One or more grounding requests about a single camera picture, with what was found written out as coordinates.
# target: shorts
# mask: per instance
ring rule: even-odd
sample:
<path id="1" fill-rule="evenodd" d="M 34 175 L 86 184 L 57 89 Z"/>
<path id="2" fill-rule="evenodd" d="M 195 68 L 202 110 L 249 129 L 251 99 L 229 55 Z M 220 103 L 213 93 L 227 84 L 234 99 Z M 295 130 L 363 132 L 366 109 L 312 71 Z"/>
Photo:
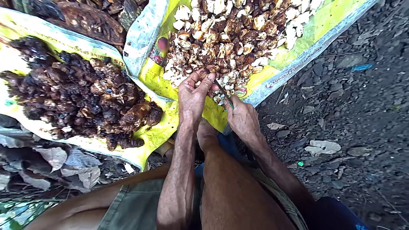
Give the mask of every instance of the shorts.
<path id="1" fill-rule="evenodd" d="M 307 230 L 306 224 L 292 201 L 271 179 L 259 169 L 247 168 L 249 173 L 281 205 L 298 230 Z M 153 230 L 163 179 L 148 180 L 136 185 L 124 185 L 115 197 L 98 230 Z"/>

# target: knife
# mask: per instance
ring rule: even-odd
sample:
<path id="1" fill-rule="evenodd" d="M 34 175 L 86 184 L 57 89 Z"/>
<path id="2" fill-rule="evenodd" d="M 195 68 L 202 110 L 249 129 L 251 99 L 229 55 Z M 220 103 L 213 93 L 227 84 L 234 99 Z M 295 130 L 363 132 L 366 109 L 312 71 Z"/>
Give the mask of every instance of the knife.
<path id="1" fill-rule="evenodd" d="M 215 83 L 215 84 L 219 87 L 219 90 L 222 91 L 222 93 L 223 93 L 223 95 L 225 96 L 225 98 L 229 101 L 230 106 L 231 106 L 232 108 L 234 108 L 233 103 L 232 103 L 231 100 L 230 100 L 230 97 L 227 95 L 227 93 L 226 93 L 226 91 L 223 89 L 223 87 L 220 86 L 220 84 L 216 81 L 216 79 L 214 79 L 213 83 Z"/>

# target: soil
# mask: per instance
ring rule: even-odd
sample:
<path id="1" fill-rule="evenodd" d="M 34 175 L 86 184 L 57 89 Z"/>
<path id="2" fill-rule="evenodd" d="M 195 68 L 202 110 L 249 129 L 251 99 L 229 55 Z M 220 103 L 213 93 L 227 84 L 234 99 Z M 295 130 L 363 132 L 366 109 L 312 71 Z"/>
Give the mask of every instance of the soil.
<path id="1" fill-rule="evenodd" d="M 280 98 L 282 87 L 256 107 L 270 146 L 313 195 L 339 199 L 372 229 L 409 227 L 409 1 L 403 2 L 378 2 L 288 81 Z M 363 64 L 373 66 L 351 71 Z M 277 103 L 285 93 L 288 103 Z M 286 126 L 270 130 L 272 122 Z M 310 140 L 342 149 L 314 157 L 304 150 Z"/>

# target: blue plastic scrap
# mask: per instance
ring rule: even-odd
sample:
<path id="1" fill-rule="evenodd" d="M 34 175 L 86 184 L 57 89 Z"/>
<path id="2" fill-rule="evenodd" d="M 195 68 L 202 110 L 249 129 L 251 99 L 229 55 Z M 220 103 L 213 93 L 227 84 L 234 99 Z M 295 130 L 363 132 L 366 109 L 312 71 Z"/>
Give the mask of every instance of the blue plastic scrap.
<path id="1" fill-rule="evenodd" d="M 367 69 L 371 68 L 372 66 L 373 66 L 373 63 L 353 66 L 353 67 L 351 67 L 351 72 L 364 71 L 364 70 L 367 70 Z"/>

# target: hand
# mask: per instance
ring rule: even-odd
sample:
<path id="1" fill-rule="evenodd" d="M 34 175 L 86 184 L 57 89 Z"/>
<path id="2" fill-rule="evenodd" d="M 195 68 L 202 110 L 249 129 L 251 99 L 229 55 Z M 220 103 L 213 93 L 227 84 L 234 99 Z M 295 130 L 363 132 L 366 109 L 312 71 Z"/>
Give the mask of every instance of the hand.
<path id="1" fill-rule="evenodd" d="M 212 95 L 213 90 L 218 90 L 218 86 L 213 84 L 218 73 L 210 73 L 200 69 L 190 74 L 179 85 L 179 124 L 186 122 L 193 124 L 195 129 L 199 125 L 205 105 L 206 95 Z M 195 83 L 199 80 L 202 82 L 195 89 Z"/>
<path id="2" fill-rule="evenodd" d="M 234 106 L 232 108 L 227 99 L 223 99 L 227 110 L 227 120 L 232 130 L 246 144 L 257 144 L 265 138 L 260 130 L 258 114 L 251 104 L 244 103 L 236 95 L 232 95 L 230 100 Z"/>

